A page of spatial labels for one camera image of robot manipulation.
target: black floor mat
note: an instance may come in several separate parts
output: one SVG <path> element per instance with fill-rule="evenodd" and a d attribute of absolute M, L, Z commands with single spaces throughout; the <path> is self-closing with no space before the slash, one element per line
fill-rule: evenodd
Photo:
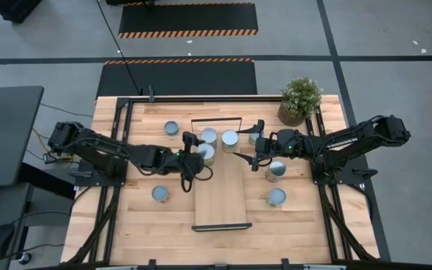
<path fill-rule="evenodd" d="M 137 85 L 148 95 L 257 95 L 251 58 L 173 58 L 128 60 Z M 103 66 L 97 96 L 136 96 L 123 61 Z"/>
<path fill-rule="evenodd" d="M 174 38 L 255 35 L 258 31 L 253 3 L 156 4 L 124 7 L 120 38 Z"/>

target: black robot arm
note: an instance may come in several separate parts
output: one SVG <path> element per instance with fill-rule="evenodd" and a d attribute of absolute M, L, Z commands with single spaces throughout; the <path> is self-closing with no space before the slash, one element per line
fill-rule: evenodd
<path fill-rule="evenodd" d="M 256 171 L 262 166 L 261 161 L 274 157 L 303 158 L 315 162 L 324 154 L 323 169 L 328 173 L 338 167 L 344 167 L 347 161 L 380 146 L 402 146 L 409 138 L 410 132 L 406 130 L 401 119 L 393 115 L 378 115 L 354 127 L 324 136 L 307 136 L 291 129 L 279 130 L 277 133 L 271 133 L 269 138 L 260 137 L 256 140 L 253 157 L 237 155 L 247 160 L 253 166 L 252 170 Z M 332 150 L 345 145 L 348 146 L 341 150 Z"/>
<path fill-rule="evenodd" d="M 203 170 L 204 161 L 199 154 L 190 153 L 189 149 L 204 141 L 189 132 L 183 133 L 183 141 L 184 150 L 173 153 L 164 146 L 120 142 L 84 128 L 80 123 L 58 122 L 48 146 L 58 155 L 79 155 L 90 162 L 96 171 L 109 177 L 119 173 L 118 164 L 122 159 L 130 161 L 145 176 L 181 173 L 181 179 L 191 184 L 196 174 Z"/>

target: potted plant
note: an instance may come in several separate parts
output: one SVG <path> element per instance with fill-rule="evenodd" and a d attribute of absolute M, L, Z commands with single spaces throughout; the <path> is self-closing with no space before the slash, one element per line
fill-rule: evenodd
<path fill-rule="evenodd" d="M 283 92 L 283 101 L 277 117 L 290 127 L 300 125 L 321 104 L 321 90 L 307 77 L 293 79 Z"/>

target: black desk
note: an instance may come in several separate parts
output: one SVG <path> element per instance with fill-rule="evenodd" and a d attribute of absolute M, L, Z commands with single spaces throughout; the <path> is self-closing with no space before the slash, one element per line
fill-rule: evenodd
<path fill-rule="evenodd" d="M 42 95 L 41 86 L 0 88 L 0 225 L 20 219 L 31 211 L 29 203 L 34 188 L 70 200 L 74 198 L 72 184 L 23 163 Z M 26 240 L 25 221 L 16 222 L 14 226 L 7 254 L 22 249 Z M 11 259 L 1 260 L 0 269 L 7 269 Z"/>

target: green plant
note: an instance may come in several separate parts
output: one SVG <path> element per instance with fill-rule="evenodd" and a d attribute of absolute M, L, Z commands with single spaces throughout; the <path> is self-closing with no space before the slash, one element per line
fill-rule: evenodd
<path fill-rule="evenodd" d="M 283 92 L 283 104 L 293 116 L 307 117 L 321 104 L 321 90 L 308 77 L 293 79 Z"/>

